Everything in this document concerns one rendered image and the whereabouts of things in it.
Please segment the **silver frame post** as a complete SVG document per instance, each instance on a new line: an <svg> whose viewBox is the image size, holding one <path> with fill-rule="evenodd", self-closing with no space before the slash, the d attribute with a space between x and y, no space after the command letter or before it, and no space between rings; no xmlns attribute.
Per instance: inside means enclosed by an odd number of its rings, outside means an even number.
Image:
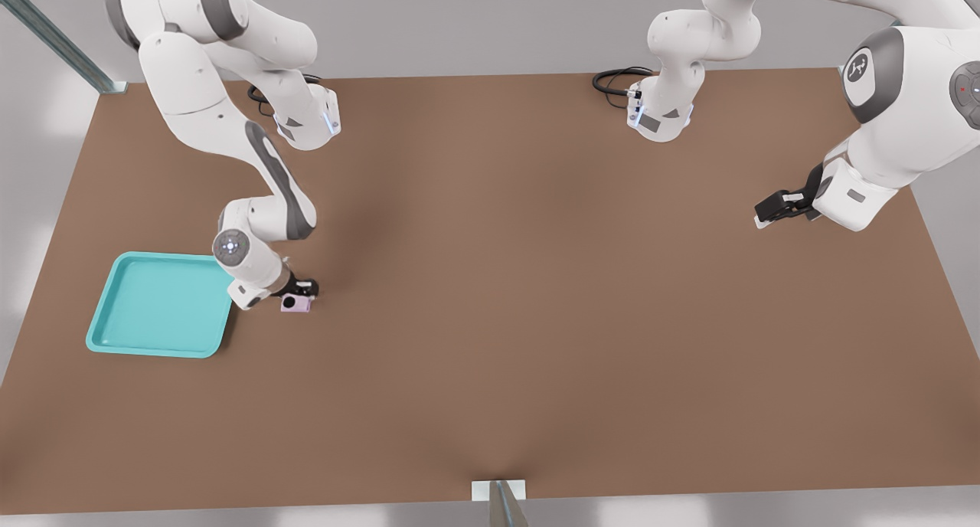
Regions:
<svg viewBox="0 0 980 527"><path fill-rule="evenodd" d="M529 527L521 508L526 500L525 480L476 480L470 483L470 499L487 502L490 527Z"/></svg>
<svg viewBox="0 0 980 527"><path fill-rule="evenodd" d="M6 8L31 33L52 50L67 66L101 94L122 94L127 91L125 81L113 80L98 67L94 60L79 49L42 13L31 0L0 0Z"/></svg>

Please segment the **pale blue-green tray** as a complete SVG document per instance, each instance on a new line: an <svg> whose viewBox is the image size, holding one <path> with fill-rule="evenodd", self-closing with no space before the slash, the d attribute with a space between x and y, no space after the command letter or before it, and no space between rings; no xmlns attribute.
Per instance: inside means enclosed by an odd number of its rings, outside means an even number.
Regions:
<svg viewBox="0 0 980 527"><path fill-rule="evenodd" d="M114 355L210 357L223 342L231 280L211 255L120 254L85 345Z"/></svg>

